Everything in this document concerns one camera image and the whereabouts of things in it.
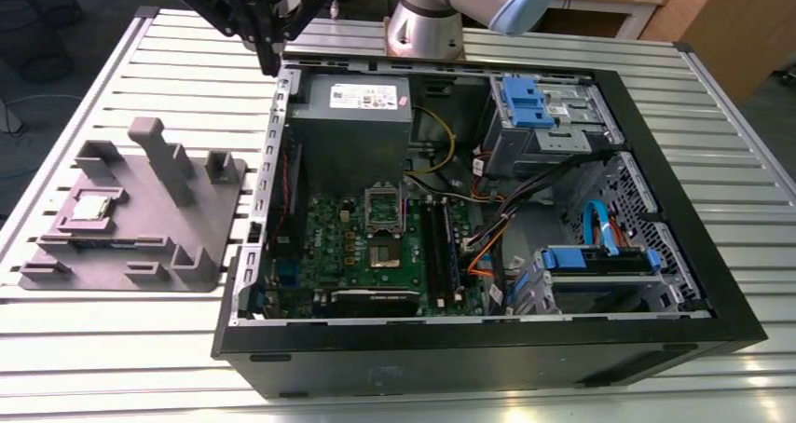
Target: floor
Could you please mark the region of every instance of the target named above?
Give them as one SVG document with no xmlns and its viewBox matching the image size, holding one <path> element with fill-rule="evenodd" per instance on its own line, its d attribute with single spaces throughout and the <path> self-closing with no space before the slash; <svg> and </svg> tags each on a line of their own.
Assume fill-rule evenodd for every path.
<svg viewBox="0 0 796 423">
<path fill-rule="evenodd" d="M 0 94 L 7 101 L 29 95 L 65 94 L 79 96 L 88 90 L 104 61 L 114 50 L 138 6 L 158 5 L 180 8 L 178 0 L 79 0 L 83 21 L 60 30 L 73 58 L 75 69 L 63 80 L 33 85 L 20 79 L 0 62 Z M 377 20 L 383 13 L 383 1 L 357 0 L 355 15 L 349 19 Z M 12 138 L 0 132 L 0 223 L 11 213 L 67 123 L 77 100 L 65 97 L 37 98 L 12 106 L 13 114 L 27 123 L 24 136 Z M 773 154 L 796 177 L 796 86 L 784 87 L 771 78 L 743 105 L 741 111 L 755 126 Z"/>
</svg>

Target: blue plastic clip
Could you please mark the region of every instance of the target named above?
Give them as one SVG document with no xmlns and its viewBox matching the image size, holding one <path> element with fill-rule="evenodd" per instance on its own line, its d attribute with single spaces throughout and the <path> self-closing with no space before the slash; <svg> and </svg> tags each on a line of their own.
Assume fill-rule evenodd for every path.
<svg viewBox="0 0 796 423">
<path fill-rule="evenodd" d="M 518 128 L 552 128 L 556 120 L 545 109 L 545 96 L 530 78 L 505 76 L 502 97 L 512 110 L 512 123 Z"/>
<path fill-rule="evenodd" d="M 542 263 L 546 269 L 582 269 L 586 258 L 580 248 L 548 248 L 542 251 Z"/>
<path fill-rule="evenodd" d="M 620 249 L 613 241 L 613 232 L 610 232 L 610 221 L 608 220 L 608 207 L 602 201 L 593 199 L 584 208 L 584 242 L 594 244 L 592 235 L 592 214 L 597 212 L 600 219 L 600 233 L 602 234 L 602 244 L 608 249 L 608 255 L 618 255 Z"/>
<path fill-rule="evenodd" d="M 658 272 L 660 267 L 662 266 L 662 261 L 660 260 L 658 251 L 654 249 L 646 250 L 646 260 L 649 261 L 649 265 L 652 266 L 652 271 Z"/>
</svg>

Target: gray plastic part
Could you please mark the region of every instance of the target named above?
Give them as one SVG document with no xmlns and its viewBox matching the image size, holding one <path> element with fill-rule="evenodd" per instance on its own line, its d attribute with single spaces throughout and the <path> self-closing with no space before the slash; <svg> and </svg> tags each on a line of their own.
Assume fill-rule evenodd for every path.
<svg viewBox="0 0 796 423">
<path fill-rule="evenodd" d="M 154 132 L 146 132 L 142 123 Z M 140 141 L 155 147 L 147 155 L 166 163 L 120 155 L 111 143 L 85 144 L 81 157 L 92 159 L 85 171 L 95 177 L 87 172 L 79 177 L 52 227 L 36 240 L 40 250 L 20 269 L 23 288 L 174 292 L 216 288 L 246 164 L 228 152 L 211 152 L 208 158 L 222 161 L 224 181 L 219 182 L 208 175 L 204 157 L 187 157 L 182 145 L 163 142 L 159 120 L 136 124 L 132 134 L 144 136 Z M 108 170 L 96 171 L 96 167 Z M 155 172 L 162 167 L 171 167 L 170 176 L 176 172 L 183 179 L 191 204 L 175 204 Z M 72 219 L 85 195 L 106 196 L 110 201 L 92 198 L 95 207 Z"/>
<path fill-rule="evenodd" d="M 179 245 L 174 249 L 172 269 L 184 282 L 210 281 L 216 270 L 204 248 L 199 248 L 191 257 Z"/>
<path fill-rule="evenodd" d="M 168 145 L 163 140 L 163 128 L 159 118 L 136 117 L 127 135 L 144 149 L 154 174 L 170 192 L 174 204 L 182 207 L 194 202 L 187 180 L 192 173 L 187 173 L 188 157 L 182 145 Z"/>
<path fill-rule="evenodd" d="M 170 280 L 170 273 L 158 262 L 127 262 L 124 275 L 135 283 Z"/>
<path fill-rule="evenodd" d="M 122 160 L 116 146 L 110 141 L 87 141 L 75 156 L 75 164 L 96 184 L 114 183 L 111 166 Z"/>
<path fill-rule="evenodd" d="M 68 266 L 53 257 L 43 257 L 35 262 L 27 262 L 20 268 L 20 272 L 27 278 L 39 281 L 67 280 L 72 276 Z"/>
<path fill-rule="evenodd" d="M 214 184 L 239 182 L 235 161 L 227 151 L 208 151 L 204 170 L 208 173 L 210 182 Z"/>
</svg>

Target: sticker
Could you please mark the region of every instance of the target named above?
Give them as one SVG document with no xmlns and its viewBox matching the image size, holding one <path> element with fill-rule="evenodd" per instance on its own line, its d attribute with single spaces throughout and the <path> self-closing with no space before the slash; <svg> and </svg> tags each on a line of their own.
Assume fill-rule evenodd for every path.
<svg viewBox="0 0 796 423">
<path fill-rule="evenodd" d="M 389 85 L 335 84 L 329 101 L 331 108 L 398 109 L 398 88 Z"/>
<path fill-rule="evenodd" d="M 564 106 L 548 106 L 548 113 L 556 114 L 560 116 L 569 116 L 570 111 Z"/>
<path fill-rule="evenodd" d="M 473 174 L 483 176 L 483 161 L 481 159 L 473 161 Z"/>
<path fill-rule="evenodd" d="M 493 283 L 493 286 L 489 287 L 489 296 L 493 298 L 495 302 L 502 304 L 502 291 Z"/>
</svg>

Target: slotted aluminum table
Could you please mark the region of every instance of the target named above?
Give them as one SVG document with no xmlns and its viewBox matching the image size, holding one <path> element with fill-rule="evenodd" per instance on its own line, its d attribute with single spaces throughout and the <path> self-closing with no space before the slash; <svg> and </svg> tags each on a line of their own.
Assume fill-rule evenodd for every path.
<svg viewBox="0 0 796 423">
<path fill-rule="evenodd" d="M 135 152 L 126 127 L 135 116 L 159 116 L 166 140 L 180 142 L 190 153 L 228 149 L 250 167 L 258 165 L 272 80 L 238 40 L 218 34 L 192 12 L 155 12 L 144 8 L 134 19 L 0 232 L 0 418 L 792 421 L 793 182 L 699 60 L 668 44 L 467 31 L 465 48 L 474 61 L 621 74 L 765 324 L 769 341 L 743 352 L 690 362 L 629 388 L 267 402 L 208 355 L 224 279 L 211 293 L 23 290 L 16 270 L 79 175 L 71 161 L 85 139 L 111 140 Z M 378 23 L 317 20 L 291 49 L 379 55 L 382 43 Z M 246 175 L 244 188 L 254 177 Z M 239 213 L 250 200 L 244 192 Z M 239 220 L 231 242 L 243 237 Z M 230 244 L 227 261 L 232 249 Z"/>
</svg>

